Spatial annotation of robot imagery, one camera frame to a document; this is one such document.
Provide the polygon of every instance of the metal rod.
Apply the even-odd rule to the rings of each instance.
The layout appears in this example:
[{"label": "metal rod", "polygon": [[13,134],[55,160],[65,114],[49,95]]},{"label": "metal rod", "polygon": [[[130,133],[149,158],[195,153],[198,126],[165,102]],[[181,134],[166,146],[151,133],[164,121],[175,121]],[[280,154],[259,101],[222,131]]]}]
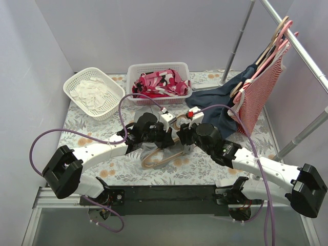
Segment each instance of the metal rod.
[{"label": "metal rod", "polygon": [[232,64],[232,62],[233,62],[233,60],[235,58],[235,55],[236,55],[236,52],[237,52],[237,49],[238,49],[238,46],[239,46],[241,37],[244,34],[244,30],[245,30],[245,27],[247,25],[248,19],[250,18],[250,15],[252,13],[254,4],[255,4],[255,0],[251,0],[250,4],[248,6],[248,10],[247,10],[246,16],[245,16],[244,21],[242,23],[242,27],[240,29],[240,33],[239,33],[239,35],[238,35],[238,37],[237,37],[237,39],[235,41],[235,45],[234,45],[234,48],[232,49],[232,52],[231,52],[231,55],[229,57],[227,66],[225,67],[226,69],[224,70],[224,73],[223,73],[223,76],[222,76],[222,79],[221,79],[222,82],[225,82],[226,81],[226,78],[227,78],[227,75],[229,73],[231,64]]},{"label": "metal rod", "polygon": [[[260,0],[265,9],[268,11],[268,13],[271,15],[271,17],[274,19],[274,21],[279,24],[281,22],[281,18],[279,14],[275,11],[275,9],[272,7],[272,5],[269,3],[268,0]],[[310,69],[310,71],[313,73],[313,75],[316,77],[316,79],[320,82],[322,87],[325,89],[326,93],[328,93],[328,80],[326,79],[326,76],[323,74],[323,72],[320,70],[318,65],[314,62],[314,60],[310,57],[308,52],[305,50],[305,48],[301,45],[301,43],[297,40],[295,35],[291,32],[291,30],[287,30],[287,34],[285,34],[289,42],[292,44],[292,46],[295,48],[299,56],[303,59],[307,67]]]},{"label": "metal rod", "polygon": [[279,151],[273,160],[280,161],[288,153],[290,153],[296,146],[298,146],[304,139],[306,139],[312,132],[321,126],[328,119],[328,107],[323,111],[313,122],[311,122],[300,134],[298,134],[289,144]]}]

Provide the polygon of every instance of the white laundry basket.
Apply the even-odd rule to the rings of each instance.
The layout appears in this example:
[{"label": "white laundry basket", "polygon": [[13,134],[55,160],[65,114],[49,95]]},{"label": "white laundry basket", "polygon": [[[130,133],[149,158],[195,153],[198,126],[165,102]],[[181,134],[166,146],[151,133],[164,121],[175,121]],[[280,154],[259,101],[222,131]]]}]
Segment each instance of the white laundry basket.
[{"label": "white laundry basket", "polygon": [[[70,91],[75,89],[81,80],[89,80],[91,77],[102,78],[108,86],[107,94],[104,96],[105,103],[99,108],[101,112],[88,109],[83,101],[75,100],[70,94]],[[119,101],[125,96],[124,89],[98,68],[85,68],[79,71],[64,83],[63,90],[87,115],[98,121],[113,115],[118,110]]]},{"label": "white laundry basket", "polygon": [[[155,71],[161,71],[166,69],[176,70],[181,79],[190,80],[189,69],[186,63],[148,63],[148,64],[136,64],[132,65],[128,69],[127,76],[127,94],[132,93],[133,83],[140,78],[142,73],[149,73]],[[190,89],[189,94],[186,96],[170,96],[170,97],[160,97],[159,99],[154,98],[158,104],[182,104],[186,98],[190,97],[192,90]],[[149,99],[144,98],[133,98],[128,97],[129,100],[134,102],[136,105],[153,105],[154,103]]]}]

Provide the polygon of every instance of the pink cloth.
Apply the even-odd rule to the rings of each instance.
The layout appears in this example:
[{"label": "pink cloth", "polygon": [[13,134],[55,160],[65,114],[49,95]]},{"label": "pink cloth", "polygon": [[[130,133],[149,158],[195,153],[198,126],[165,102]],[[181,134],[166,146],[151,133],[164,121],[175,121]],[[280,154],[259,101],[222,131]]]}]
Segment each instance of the pink cloth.
[{"label": "pink cloth", "polygon": [[182,80],[173,69],[142,73],[132,91],[149,97],[185,96],[191,90],[190,80]]}]

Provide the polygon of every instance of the red striped garment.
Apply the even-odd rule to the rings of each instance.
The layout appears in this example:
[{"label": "red striped garment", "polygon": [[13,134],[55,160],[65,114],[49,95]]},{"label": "red striped garment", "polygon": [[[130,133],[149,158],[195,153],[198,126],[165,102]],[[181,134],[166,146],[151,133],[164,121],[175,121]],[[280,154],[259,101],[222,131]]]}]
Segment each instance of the red striped garment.
[{"label": "red striped garment", "polygon": [[[238,116],[250,134],[253,132],[258,116],[276,85],[279,75],[285,68],[282,64],[282,57],[289,47],[290,45],[286,44],[286,47],[282,48],[283,50],[278,55],[279,58],[273,58],[273,62],[257,78],[254,80],[249,79],[251,83],[246,89],[240,89],[242,94],[240,102],[233,109],[237,109]],[[229,112],[229,115],[238,122],[231,112]],[[245,134],[240,125],[238,126],[238,132]]]}]

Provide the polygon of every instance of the metal frame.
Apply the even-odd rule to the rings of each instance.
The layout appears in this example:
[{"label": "metal frame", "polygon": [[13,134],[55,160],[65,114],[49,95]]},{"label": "metal frame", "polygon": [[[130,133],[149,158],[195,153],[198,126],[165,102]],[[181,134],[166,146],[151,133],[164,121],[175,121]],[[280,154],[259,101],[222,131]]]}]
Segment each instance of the metal frame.
[{"label": "metal frame", "polygon": [[[36,197],[32,215],[30,218],[30,222],[28,224],[24,240],[22,243],[22,246],[32,246],[34,237],[36,234],[37,226],[40,220],[40,215],[43,208],[74,208],[74,209],[83,209],[83,208],[93,208],[93,209],[99,209],[98,206],[81,206],[79,205],[80,202],[80,195],[72,194],[71,196],[65,198],[65,199],[58,199],[56,195],[53,193],[51,188],[40,188],[38,195]],[[274,207],[288,207],[287,205],[280,204],[280,203],[274,203]],[[238,208],[240,205],[229,205],[229,208]],[[256,211],[259,207],[258,204],[254,204],[253,206],[254,211]],[[301,215],[301,219],[305,228],[305,232],[307,234],[307,237],[309,239],[311,246],[318,246],[320,245],[318,236],[316,234],[316,231],[314,229],[312,220],[310,218],[304,217]]]},{"label": "metal frame", "polygon": [[[224,74],[222,76],[222,82],[224,82],[227,78],[228,72],[230,70],[231,64],[234,60],[235,54],[237,52],[238,45],[240,43],[241,37],[244,33],[246,24],[248,22],[248,19],[251,15],[253,6],[254,6],[255,0],[251,0],[250,6],[247,10],[245,19],[242,24],[242,28],[240,30],[239,36],[236,38],[235,45],[233,48],[233,51],[229,57],[229,60],[227,62],[226,69],[224,71]],[[263,4],[267,12],[270,14],[270,16],[273,18],[273,20],[280,24],[281,17],[276,12],[276,10],[272,7],[272,5],[269,3],[268,0],[260,0],[260,2]],[[328,93],[328,80],[325,76],[325,74],[320,70],[318,65],[314,62],[314,60],[310,57],[308,52],[305,50],[305,48],[302,46],[302,44],[298,41],[296,36],[291,32],[291,30],[287,30],[286,37],[291,43],[291,45],[294,47],[294,49],[297,51],[299,56],[303,59],[309,70],[312,72],[312,74],[316,77],[316,79],[319,81],[321,86],[324,88],[325,92]],[[280,161],[282,160],[287,154],[289,154],[296,146],[298,146],[304,139],[306,139],[312,132],[314,132],[318,127],[320,127],[324,122],[328,120],[328,107],[325,108],[325,110],[314,120],[312,121],[302,132],[300,132],[292,141],[289,142],[281,151],[279,151],[274,157],[273,160]]]}]

